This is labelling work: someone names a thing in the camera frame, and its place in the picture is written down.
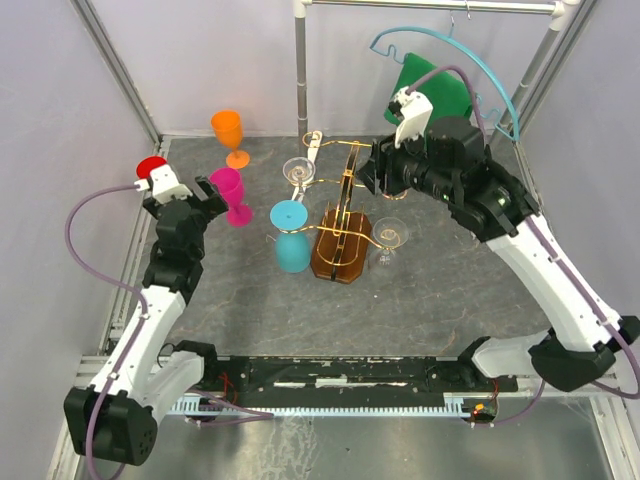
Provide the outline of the red wine glass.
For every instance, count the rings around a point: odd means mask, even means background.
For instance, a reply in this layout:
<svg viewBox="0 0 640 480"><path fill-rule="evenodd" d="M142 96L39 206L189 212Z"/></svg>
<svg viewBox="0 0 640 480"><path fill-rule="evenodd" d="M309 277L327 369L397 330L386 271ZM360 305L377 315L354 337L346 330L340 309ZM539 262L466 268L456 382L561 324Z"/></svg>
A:
<svg viewBox="0 0 640 480"><path fill-rule="evenodd" d="M139 179L146 179L150 177L151 172L163 165L167 164L167 160L161 156L154 155L149 156L142 160L136 167L136 175Z"/></svg>

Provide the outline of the pink wine glass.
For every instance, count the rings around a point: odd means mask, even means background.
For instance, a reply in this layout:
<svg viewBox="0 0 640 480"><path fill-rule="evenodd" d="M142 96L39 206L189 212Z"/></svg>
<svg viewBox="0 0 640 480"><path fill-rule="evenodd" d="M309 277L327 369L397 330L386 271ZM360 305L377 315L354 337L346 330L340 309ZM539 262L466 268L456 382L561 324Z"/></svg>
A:
<svg viewBox="0 0 640 480"><path fill-rule="evenodd" d="M244 203L245 188L240 172L230 167L219 168L209 176L209 180L228 205L228 223L236 228L247 226L253 218L253 210Z"/></svg>

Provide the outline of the orange wine glass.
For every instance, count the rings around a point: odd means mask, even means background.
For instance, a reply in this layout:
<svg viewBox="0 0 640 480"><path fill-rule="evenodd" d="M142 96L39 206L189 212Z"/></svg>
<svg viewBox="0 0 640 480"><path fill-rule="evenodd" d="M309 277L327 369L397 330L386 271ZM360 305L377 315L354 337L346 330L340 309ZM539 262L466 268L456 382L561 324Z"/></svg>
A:
<svg viewBox="0 0 640 480"><path fill-rule="evenodd" d="M228 148L226 157L228 167L240 170L250 162L250 155L241 149L244 138L240 114L234 110L216 112L210 120L214 134L221 145Z"/></svg>

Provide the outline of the blue wine glass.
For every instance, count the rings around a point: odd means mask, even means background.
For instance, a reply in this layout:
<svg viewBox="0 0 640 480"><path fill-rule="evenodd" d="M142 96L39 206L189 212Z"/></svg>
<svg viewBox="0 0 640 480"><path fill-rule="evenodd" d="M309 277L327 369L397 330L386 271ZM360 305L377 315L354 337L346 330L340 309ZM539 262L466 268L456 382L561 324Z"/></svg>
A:
<svg viewBox="0 0 640 480"><path fill-rule="evenodd" d="M307 219L306 207L295 200L280 201L270 211L270 221L280 231L275 241L276 260L287 273L300 273L310 264L311 246L300 231Z"/></svg>

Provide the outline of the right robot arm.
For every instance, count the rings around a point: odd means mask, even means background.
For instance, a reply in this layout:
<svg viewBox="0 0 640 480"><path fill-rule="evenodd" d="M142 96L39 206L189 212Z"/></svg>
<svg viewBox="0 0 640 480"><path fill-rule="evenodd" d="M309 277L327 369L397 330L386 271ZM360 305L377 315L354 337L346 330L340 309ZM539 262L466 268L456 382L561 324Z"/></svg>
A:
<svg viewBox="0 0 640 480"><path fill-rule="evenodd" d="M631 344L639 320L622 316L602 300L554 238L529 190L493 159L481 129L465 117L443 117L414 139L399 134L373 141L357 172L373 193L397 196L413 189L443 202L451 218L498 255L545 313L551 326L538 334L486 337L466 351L459 382L478 391L499 376L538 375L572 392L592 384L636 399L603 383L623 352L634 372Z"/></svg>

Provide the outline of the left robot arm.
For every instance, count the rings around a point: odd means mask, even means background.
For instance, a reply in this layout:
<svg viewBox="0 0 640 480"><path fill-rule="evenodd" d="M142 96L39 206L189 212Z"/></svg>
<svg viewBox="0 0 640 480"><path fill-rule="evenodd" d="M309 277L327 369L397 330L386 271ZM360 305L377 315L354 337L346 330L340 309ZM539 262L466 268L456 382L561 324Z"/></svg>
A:
<svg viewBox="0 0 640 480"><path fill-rule="evenodd" d="M163 367L161 344L186 309L203 273L204 233L228 205L207 177L192 190L143 202L156 220L157 241L142 288L111 278L88 265L73 246L72 258L91 275L130 292L136 308L111 356L85 388L72 388L63 409L74 450L96 469L98 459L121 467L139 466L149 457L158 427L173 405L194 385L215 387L221 368L215 350L198 342L177 348Z"/></svg>

